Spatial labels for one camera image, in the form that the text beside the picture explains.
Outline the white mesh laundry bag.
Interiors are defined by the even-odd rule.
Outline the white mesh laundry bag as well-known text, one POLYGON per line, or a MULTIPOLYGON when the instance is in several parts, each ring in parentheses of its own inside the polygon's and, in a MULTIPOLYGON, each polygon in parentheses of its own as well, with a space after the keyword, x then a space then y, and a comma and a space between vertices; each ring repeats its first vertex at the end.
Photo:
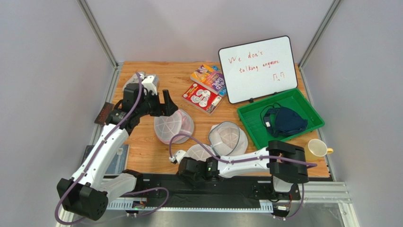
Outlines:
POLYGON ((245 132, 233 122, 225 121, 213 125, 208 134, 209 144, 203 148, 199 144, 191 146, 186 153, 189 157, 206 161, 215 156, 238 156, 246 152, 248 139, 245 132))

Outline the navy blue bra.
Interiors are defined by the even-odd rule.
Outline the navy blue bra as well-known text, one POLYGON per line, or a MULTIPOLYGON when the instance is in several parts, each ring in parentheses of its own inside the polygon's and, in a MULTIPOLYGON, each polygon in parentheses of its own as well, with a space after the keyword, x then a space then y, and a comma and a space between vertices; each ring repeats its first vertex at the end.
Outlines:
POLYGON ((266 131, 274 138, 301 133, 308 126, 307 119, 303 119, 297 112, 279 103, 263 108, 260 117, 266 131))

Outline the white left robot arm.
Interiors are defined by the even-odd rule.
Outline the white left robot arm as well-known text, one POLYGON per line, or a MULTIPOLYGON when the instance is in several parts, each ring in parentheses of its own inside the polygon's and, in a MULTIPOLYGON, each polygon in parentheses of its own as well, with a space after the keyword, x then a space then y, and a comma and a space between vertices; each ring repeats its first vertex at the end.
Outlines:
POLYGON ((178 110, 168 90, 163 90, 163 97, 161 103, 157 90, 142 82, 129 84, 124 89, 123 98, 108 115, 103 131, 84 163, 70 179, 62 178, 57 184, 60 201, 54 215, 58 223, 68 225, 59 217, 60 208, 81 216, 70 225, 86 218, 96 221, 103 216, 108 204, 117 198, 153 190, 144 188, 141 173, 129 169, 108 182, 104 183, 103 178, 118 149, 140 123, 141 117, 171 116, 178 110))

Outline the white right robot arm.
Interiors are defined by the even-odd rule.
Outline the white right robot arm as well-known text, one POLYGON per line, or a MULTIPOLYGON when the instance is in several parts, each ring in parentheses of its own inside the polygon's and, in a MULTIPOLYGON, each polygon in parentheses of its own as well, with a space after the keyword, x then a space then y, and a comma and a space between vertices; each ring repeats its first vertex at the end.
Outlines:
POLYGON ((238 156, 213 155, 199 161, 179 150, 169 159, 179 164, 177 174, 192 186, 242 174, 268 172, 272 176, 274 191, 281 193, 289 192, 294 184, 307 183, 307 170, 315 167, 306 161, 302 147, 278 140, 269 141, 265 148, 238 156))

